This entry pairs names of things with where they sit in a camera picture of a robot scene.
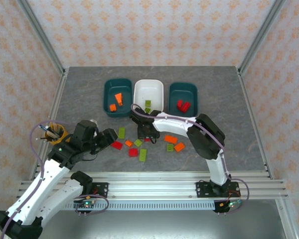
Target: orange patterned wall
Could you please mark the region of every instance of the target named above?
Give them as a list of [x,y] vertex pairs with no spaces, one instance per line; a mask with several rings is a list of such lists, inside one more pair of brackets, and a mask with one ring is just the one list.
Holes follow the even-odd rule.
[[64,67],[239,66],[274,0],[29,0]]
[[244,76],[268,159],[299,224],[299,0],[287,0]]
[[45,120],[59,74],[15,0],[0,0],[0,210],[34,162],[28,134]]

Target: gray tabletop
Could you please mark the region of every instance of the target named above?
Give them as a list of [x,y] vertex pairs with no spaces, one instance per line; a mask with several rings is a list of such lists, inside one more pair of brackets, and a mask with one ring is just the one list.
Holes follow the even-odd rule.
[[[194,83],[198,88],[198,114],[207,114],[225,133],[225,159],[229,171],[263,170],[264,164],[235,67],[154,66],[154,67],[70,67],[59,105],[57,120],[79,122],[95,119],[100,130],[126,128],[125,139],[137,139],[137,125],[129,118],[110,118],[103,111],[103,88],[108,79],[157,79],[164,84],[164,111],[169,86],[174,82]],[[67,127],[69,132],[74,128]],[[144,142],[145,163],[128,156],[128,147],[108,147],[92,162],[80,162],[74,171],[208,171],[188,138],[177,136],[185,149],[167,152],[161,133],[156,144]]]

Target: green block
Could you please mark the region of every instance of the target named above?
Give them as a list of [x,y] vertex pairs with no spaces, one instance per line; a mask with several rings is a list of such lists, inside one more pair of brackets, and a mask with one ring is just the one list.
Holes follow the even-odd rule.
[[173,152],[174,151],[174,145],[173,144],[168,144],[167,145],[167,151],[168,152]]
[[125,138],[125,128],[124,127],[119,128],[118,138],[120,138],[120,139]]
[[145,107],[150,107],[150,101],[145,101]]
[[139,157],[140,162],[145,162],[146,161],[146,152],[147,152],[146,149],[144,149],[144,148],[140,149],[140,157]]
[[140,145],[142,144],[142,141],[140,141],[139,139],[135,140],[134,144],[137,146],[137,147],[140,147]]

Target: yellow cup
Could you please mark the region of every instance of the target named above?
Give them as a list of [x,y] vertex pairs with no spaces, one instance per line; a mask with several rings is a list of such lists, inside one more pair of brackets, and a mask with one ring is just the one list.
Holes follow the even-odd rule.
[[[62,133],[61,137],[58,140],[56,140],[56,141],[50,141],[50,143],[52,145],[55,145],[55,144],[61,142],[62,139],[64,139],[64,137],[68,135],[68,132],[65,130],[65,128],[62,125],[58,124],[57,126],[61,127],[60,132],[63,131],[63,133]],[[47,133],[44,133],[44,137],[50,138],[50,136],[48,136]]]

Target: orange brick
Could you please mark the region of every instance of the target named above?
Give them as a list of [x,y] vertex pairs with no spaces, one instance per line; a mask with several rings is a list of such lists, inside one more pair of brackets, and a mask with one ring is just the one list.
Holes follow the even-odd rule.
[[115,104],[110,105],[110,111],[111,112],[116,111],[116,105]]
[[123,105],[123,102],[122,102],[122,100],[123,100],[122,93],[118,93],[118,94],[116,94],[116,95],[115,95],[115,99],[116,99],[116,101],[118,102],[119,106],[122,106],[122,105]]
[[169,135],[166,135],[164,140],[166,142],[173,143],[173,144],[177,143],[177,138]]
[[128,147],[131,147],[133,145],[133,142],[129,141],[129,140],[126,140],[125,141],[125,144],[128,146]]
[[182,151],[184,148],[185,148],[185,145],[183,143],[179,143],[178,145],[176,145],[174,147],[174,149],[176,150],[177,153]]

